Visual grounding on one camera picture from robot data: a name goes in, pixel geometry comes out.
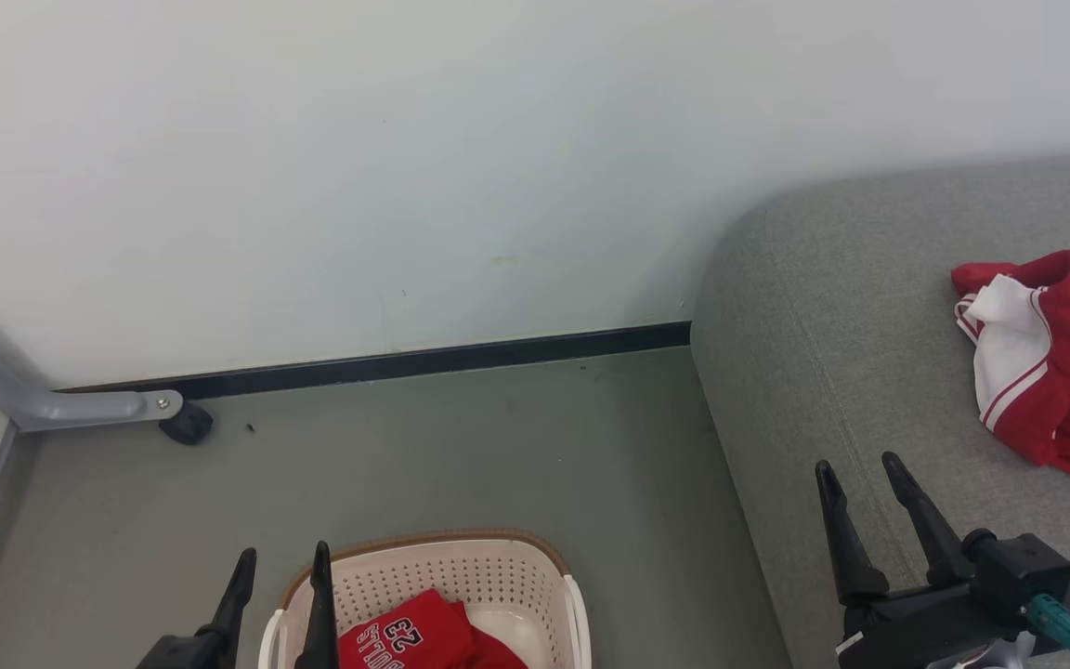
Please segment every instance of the teal connector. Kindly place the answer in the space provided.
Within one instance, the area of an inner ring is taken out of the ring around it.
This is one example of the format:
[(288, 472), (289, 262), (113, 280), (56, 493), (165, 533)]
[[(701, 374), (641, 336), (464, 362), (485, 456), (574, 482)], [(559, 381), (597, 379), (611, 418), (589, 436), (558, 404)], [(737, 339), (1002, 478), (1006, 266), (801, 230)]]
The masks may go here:
[(1065, 605), (1051, 595), (1036, 595), (1027, 606), (1026, 618), (1034, 630), (1070, 651), (1070, 610)]

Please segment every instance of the black baseboard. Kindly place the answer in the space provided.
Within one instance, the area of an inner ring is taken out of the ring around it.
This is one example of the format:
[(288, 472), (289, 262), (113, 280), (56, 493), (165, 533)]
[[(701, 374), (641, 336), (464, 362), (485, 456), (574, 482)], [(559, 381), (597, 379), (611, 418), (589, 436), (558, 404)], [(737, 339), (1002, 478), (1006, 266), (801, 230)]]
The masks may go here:
[(688, 321), (667, 322), (586, 334), (564, 334), (496, 344), (475, 344), (407, 354), (370, 355), (330, 362), (288, 364), (281, 367), (235, 369), (192, 377), (153, 378), (134, 384), (95, 385), (75, 391), (164, 391), (173, 390), (186, 399), (220, 398), (265, 391), (306, 389), (310, 385), (352, 384), (382, 378), (418, 377), (422, 374), (506, 367), (591, 355), (624, 354), (668, 347), (686, 347)]

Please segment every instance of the gray metal leg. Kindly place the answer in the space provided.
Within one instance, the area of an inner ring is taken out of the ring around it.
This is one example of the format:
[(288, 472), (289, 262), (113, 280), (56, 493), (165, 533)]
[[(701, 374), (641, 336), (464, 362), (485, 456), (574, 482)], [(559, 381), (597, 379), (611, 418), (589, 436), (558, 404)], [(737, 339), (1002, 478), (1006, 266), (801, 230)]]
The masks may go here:
[(183, 406), (177, 391), (54, 393), (19, 376), (0, 356), (0, 410), (20, 432), (170, 419)]

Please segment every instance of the sofa seam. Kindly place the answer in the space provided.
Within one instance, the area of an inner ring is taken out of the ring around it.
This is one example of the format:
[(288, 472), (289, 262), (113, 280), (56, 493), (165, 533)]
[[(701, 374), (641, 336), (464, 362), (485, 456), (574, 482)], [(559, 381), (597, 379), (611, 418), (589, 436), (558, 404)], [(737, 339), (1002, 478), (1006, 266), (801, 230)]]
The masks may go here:
[(764, 241), (764, 246), (767, 250), (767, 256), (774, 270), (774, 274), (776, 274), (778, 278), (778, 287), (782, 289), (781, 292), (785, 301), (785, 310), (795, 321), (795, 325), (799, 328), (799, 338), (802, 339), (804, 350), (807, 353), (808, 362), (811, 362), (812, 367), (815, 368), (816, 377), (820, 378), (820, 384), (824, 386), (825, 394), (832, 398), (832, 401), (829, 401), (828, 404), (831, 406), (834, 413), (836, 414), (837, 427), (840, 428), (841, 432), (841, 441), (845, 444), (849, 457), (853, 460), (853, 465), (856, 468), (854, 474), (857, 475), (859, 482), (865, 483), (863, 487), (869, 491), (867, 504), (869, 504), (870, 511), (881, 519), (883, 528), (888, 534), (890, 546), (886, 546), (886, 550), (896, 552), (898, 554), (900, 566), (904, 568), (907, 579), (910, 581), (917, 581), (918, 571), (916, 566), (914, 566), (910, 556), (905, 553), (905, 550), (901, 547), (897, 529), (887, 516), (886, 508), (884, 508), (883, 505), (883, 500), (881, 500), (881, 495), (874, 484), (870, 482), (870, 475), (868, 475), (866, 468), (862, 466), (865, 456), (862, 456), (861, 448), (857, 445), (857, 437), (853, 431), (853, 427), (849, 423), (849, 416), (845, 415), (844, 405), (841, 402), (841, 395), (837, 393), (836, 384), (832, 382), (832, 376), (831, 374), (828, 374), (823, 356), (820, 356), (820, 349), (815, 346), (815, 338), (812, 337), (811, 332), (807, 330), (807, 324), (804, 322), (801, 314), (799, 314), (798, 308), (795, 307), (795, 300), (791, 293), (789, 280), (785, 279), (784, 273), (781, 272), (781, 267), (778, 262), (778, 252), (770, 238), (770, 232), (767, 229), (769, 226), (759, 223), (756, 227), (760, 229), (762, 234), (762, 241)]

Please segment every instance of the red and white jersey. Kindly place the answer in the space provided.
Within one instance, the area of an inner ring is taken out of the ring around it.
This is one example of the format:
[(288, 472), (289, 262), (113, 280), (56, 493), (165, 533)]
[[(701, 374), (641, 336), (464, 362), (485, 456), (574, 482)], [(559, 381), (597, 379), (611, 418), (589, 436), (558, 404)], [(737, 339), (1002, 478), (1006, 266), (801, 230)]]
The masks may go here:
[(976, 344), (981, 423), (1035, 465), (1070, 474), (1070, 250), (952, 271), (956, 321)]

